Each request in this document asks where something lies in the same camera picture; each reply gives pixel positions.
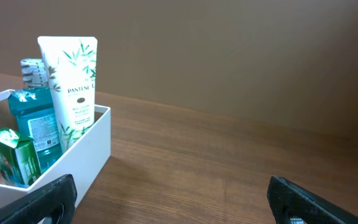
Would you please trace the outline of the blue mouthwash bottle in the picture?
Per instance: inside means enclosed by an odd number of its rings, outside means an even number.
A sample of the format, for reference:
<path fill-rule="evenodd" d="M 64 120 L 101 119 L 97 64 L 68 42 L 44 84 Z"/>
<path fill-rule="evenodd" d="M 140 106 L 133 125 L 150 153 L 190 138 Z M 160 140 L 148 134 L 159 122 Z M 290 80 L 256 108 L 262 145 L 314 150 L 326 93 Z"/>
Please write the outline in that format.
<path fill-rule="evenodd" d="M 34 140 L 44 173 L 62 156 L 47 68 L 41 58 L 25 58 L 21 70 L 25 88 L 13 91 L 8 103 L 19 132 Z"/>

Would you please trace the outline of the green white soap box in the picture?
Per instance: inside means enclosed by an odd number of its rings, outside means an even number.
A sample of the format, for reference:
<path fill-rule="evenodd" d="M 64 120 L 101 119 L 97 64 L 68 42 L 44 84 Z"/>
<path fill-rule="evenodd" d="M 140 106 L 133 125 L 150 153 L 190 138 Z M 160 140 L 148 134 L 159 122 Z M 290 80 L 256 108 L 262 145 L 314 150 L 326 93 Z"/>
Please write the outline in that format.
<path fill-rule="evenodd" d="M 7 184 L 21 188 L 30 187 L 41 176 L 32 138 L 0 129 L 0 174 Z"/>

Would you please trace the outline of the white leaf-print cosmetic tube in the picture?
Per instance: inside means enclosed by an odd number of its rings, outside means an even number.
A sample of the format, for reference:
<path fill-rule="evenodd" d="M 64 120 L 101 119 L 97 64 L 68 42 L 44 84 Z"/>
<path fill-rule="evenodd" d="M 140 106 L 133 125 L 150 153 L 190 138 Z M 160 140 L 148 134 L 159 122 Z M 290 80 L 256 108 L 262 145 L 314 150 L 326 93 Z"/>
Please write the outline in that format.
<path fill-rule="evenodd" d="M 60 144 L 65 152 L 94 124 L 98 40 L 40 36 L 37 42 L 47 70 Z"/>

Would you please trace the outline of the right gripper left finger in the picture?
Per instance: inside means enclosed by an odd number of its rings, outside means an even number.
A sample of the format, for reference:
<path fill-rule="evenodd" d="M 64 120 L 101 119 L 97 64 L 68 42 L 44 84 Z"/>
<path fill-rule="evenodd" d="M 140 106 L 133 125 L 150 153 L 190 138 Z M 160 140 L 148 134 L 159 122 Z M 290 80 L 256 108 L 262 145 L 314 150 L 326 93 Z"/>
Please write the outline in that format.
<path fill-rule="evenodd" d="M 71 223 L 76 199 L 73 176 L 65 174 L 0 208 L 0 224 Z"/>

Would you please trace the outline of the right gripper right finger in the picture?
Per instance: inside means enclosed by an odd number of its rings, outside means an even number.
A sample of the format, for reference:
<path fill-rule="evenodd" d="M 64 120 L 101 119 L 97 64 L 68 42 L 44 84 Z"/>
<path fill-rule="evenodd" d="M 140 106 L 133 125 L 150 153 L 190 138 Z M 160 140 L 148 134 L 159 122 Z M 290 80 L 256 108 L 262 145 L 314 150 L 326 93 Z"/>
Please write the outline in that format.
<path fill-rule="evenodd" d="M 358 216 L 284 177 L 270 178 L 267 199 L 277 224 L 358 223 Z"/>

